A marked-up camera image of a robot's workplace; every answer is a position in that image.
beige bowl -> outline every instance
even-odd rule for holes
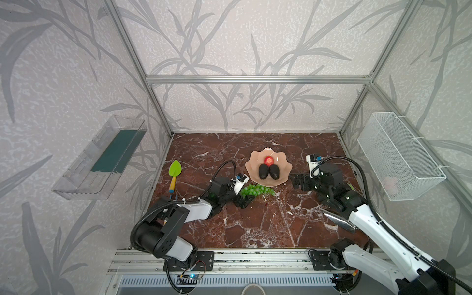
[[[278,165],[280,170],[280,177],[278,180],[272,179],[270,174],[266,179],[259,178],[259,166],[264,163],[267,156],[274,158],[274,164]],[[265,148],[261,152],[253,151],[249,161],[246,162],[246,169],[249,173],[249,178],[260,185],[273,187],[280,185],[288,180],[288,174],[292,170],[292,164],[287,162],[284,152],[274,152],[271,148]]]

transparent tray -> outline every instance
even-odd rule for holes
[[[142,119],[112,115],[54,184],[68,200],[106,200],[147,131]]]
[[[357,141],[392,201],[414,200],[446,179],[393,112],[372,113]]]

gray floor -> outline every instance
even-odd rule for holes
[[[196,288],[192,295],[240,295],[243,291],[242,287],[201,287]],[[265,287],[266,295],[336,295],[338,291],[331,287]],[[120,288],[118,295],[161,295],[161,294],[178,294],[172,288]],[[359,285],[350,292],[351,295],[390,295],[393,294],[379,282],[371,277],[363,274]]]

red marble surface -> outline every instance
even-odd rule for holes
[[[284,152],[293,165],[292,173],[308,172],[305,157],[318,153],[322,156],[344,156],[335,133],[241,133],[241,134],[176,134],[156,186],[151,206],[164,195],[169,197],[169,166],[173,160],[182,164],[177,177],[176,192],[180,198],[198,196],[208,186],[218,166],[234,160],[237,171],[247,174],[244,164],[252,151],[270,147]],[[358,188],[351,167],[341,164],[345,181]],[[225,166],[221,176],[229,176],[231,165]],[[360,231],[351,234],[338,228],[320,211],[315,192],[295,190],[288,180],[274,187],[277,196],[257,197],[245,209],[228,203],[212,219],[186,223],[181,237],[199,248],[245,247],[329,247],[347,237],[364,245],[367,237]]]

wallpaper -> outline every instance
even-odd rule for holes
[[[361,86],[173,84],[154,91],[172,129],[180,132],[335,132],[341,128]],[[204,100],[189,99],[198,96]]]
[[[472,190],[472,2],[422,5],[376,83]]]
[[[390,201],[365,157],[357,138],[373,112],[387,111],[377,97],[368,94],[352,124],[343,134],[351,157],[363,168],[378,213],[405,238],[436,260],[451,263],[457,277],[472,283],[472,218],[462,209],[444,183],[412,201]],[[467,294],[456,286],[457,294]]]
[[[147,75],[368,75],[407,0],[116,3]],[[360,88],[154,85],[179,132],[337,131]]]
[[[0,1],[0,293],[96,294],[169,138],[99,1]],[[106,201],[51,188],[115,114],[148,131]]]

